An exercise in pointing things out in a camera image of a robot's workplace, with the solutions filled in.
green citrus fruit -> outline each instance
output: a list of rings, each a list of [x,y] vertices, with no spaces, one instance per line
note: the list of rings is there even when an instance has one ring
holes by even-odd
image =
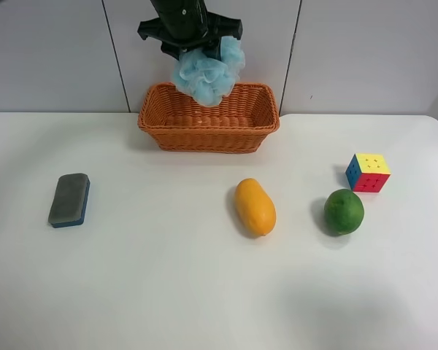
[[[364,219],[364,205],[351,190],[333,192],[324,205],[324,218],[328,227],[339,235],[357,230]]]

blue mesh loofah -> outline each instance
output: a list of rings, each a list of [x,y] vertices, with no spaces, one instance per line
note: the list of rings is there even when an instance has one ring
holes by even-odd
[[[217,106],[223,96],[231,93],[239,80],[239,71],[245,67],[240,41],[232,36],[222,38],[220,56],[222,61],[208,58],[201,49],[182,54],[172,82],[202,106]]]

orange woven basket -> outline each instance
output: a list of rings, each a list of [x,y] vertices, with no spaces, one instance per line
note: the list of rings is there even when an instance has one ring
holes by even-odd
[[[166,151],[251,153],[279,128],[272,90],[238,83],[219,106],[203,107],[171,83],[151,87],[138,126]]]

basket rim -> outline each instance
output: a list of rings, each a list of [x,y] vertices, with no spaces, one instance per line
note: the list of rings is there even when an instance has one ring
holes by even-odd
[[[194,127],[182,127],[182,126],[165,126],[165,125],[148,125],[145,123],[145,119],[143,118],[143,114],[147,108],[147,101],[148,97],[153,91],[155,91],[158,88],[161,87],[175,87],[174,84],[171,82],[160,82],[158,84],[155,84],[151,86],[151,88],[148,90],[145,101],[143,103],[143,106],[141,108],[141,111],[138,114],[138,127],[146,131],[148,133],[155,133],[155,134],[163,134],[163,133],[192,133],[194,131],[201,131],[201,133],[214,133],[214,134],[220,134],[221,131],[224,132],[224,135],[230,135],[232,134],[240,134],[240,135],[267,135],[269,133],[275,132],[279,126],[279,113],[277,111],[276,106],[276,100],[274,97],[274,93],[272,92],[272,89],[263,83],[260,82],[238,82],[236,85],[247,85],[247,86],[256,86],[259,88],[263,88],[267,91],[269,94],[269,97],[272,99],[272,115],[273,115],[273,121],[272,124],[266,125],[266,126],[254,126],[254,127],[233,127],[233,126],[203,126],[198,125]]]

colorful cube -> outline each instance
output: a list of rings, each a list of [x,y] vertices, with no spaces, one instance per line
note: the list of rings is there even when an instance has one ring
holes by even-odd
[[[391,172],[382,155],[355,153],[345,174],[353,192],[378,193]]]

